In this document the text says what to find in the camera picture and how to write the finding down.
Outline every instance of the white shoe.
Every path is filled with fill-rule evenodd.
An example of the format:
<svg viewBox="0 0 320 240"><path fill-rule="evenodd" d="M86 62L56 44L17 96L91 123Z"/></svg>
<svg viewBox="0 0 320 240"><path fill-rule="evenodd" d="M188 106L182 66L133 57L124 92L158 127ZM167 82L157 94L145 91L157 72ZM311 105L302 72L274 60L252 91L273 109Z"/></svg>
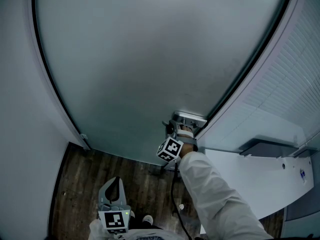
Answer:
<svg viewBox="0 0 320 240"><path fill-rule="evenodd" d="M149 222L151 225L154 224L154 219L151 215L146 215L143 217L142 222Z"/></svg>

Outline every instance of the cable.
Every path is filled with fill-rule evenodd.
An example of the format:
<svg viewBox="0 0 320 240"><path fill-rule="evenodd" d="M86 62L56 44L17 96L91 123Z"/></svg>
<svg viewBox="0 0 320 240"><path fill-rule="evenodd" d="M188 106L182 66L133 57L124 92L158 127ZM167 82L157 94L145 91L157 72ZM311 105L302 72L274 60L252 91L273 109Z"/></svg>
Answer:
<svg viewBox="0 0 320 240"><path fill-rule="evenodd" d="M175 203L175 200L174 200L174 185L175 185L175 181L178 177L178 164L177 164L177 161L175 161L175 168L174 168L174 176L173 176L173 180L172 180L172 185L171 185L171 201L173 203L173 206L174 206L174 209L175 209L175 212L176 214L178 214L178 218L179 218L179 221L180 221L180 224L184 230L184 232L186 233L187 237L189 240L192 240L191 236L188 234L188 231L186 230L185 226L184 226L184 223L182 222L182 219L180 217L180 214L179 214L179 211L178 211L178 208L177 208L177 205Z"/></svg>

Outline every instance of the person's right arm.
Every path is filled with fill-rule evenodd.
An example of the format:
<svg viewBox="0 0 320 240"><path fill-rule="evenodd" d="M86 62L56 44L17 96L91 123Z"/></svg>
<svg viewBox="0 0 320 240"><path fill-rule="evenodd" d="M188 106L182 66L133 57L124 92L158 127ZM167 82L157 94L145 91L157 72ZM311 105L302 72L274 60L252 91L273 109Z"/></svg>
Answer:
<svg viewBox="0 0 320 240"><path fill-rule="evenodd" d="M182 157L179 170L207 236L223 240L272 239L239 193L199 152Z"/></svg>

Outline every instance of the white desk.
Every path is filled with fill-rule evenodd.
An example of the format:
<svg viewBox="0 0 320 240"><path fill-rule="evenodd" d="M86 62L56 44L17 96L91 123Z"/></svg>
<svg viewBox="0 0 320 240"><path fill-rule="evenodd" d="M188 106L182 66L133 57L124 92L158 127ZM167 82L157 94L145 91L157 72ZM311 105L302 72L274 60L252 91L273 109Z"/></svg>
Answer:
<svg viewBox="0 0 320 240"><path fill-rule="evenodd" d="M314 187L309 157L243 157L237 153L209 149L205 150L205 155L228 185L247 201L258 219L279 211ZM300 169L305 172L305 182L300 176ZM202 225L200 233L205 233Z"/></svg>

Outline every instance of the wooden floor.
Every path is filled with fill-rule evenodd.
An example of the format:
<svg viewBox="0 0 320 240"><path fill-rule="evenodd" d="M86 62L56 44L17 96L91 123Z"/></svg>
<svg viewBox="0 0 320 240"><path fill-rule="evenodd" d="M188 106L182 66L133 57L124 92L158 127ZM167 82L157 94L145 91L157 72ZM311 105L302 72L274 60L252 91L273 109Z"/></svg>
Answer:
<svg viewBox="0 0 320 240"><path fill-rule="evenodd" d="M109 179L120 176L127 204L137 219L152 215L153 224L187 239L170 199L173 171L97 150L84 151L70 145L56 193L51 233L58 240L87 240L89 224L98 216L98 192ZM174 185L177 205L184 204L181 217L192 238L199 235L200 221L192 199L181 179ZM266 231L280 237L284 211L261 220Z"/></svg>

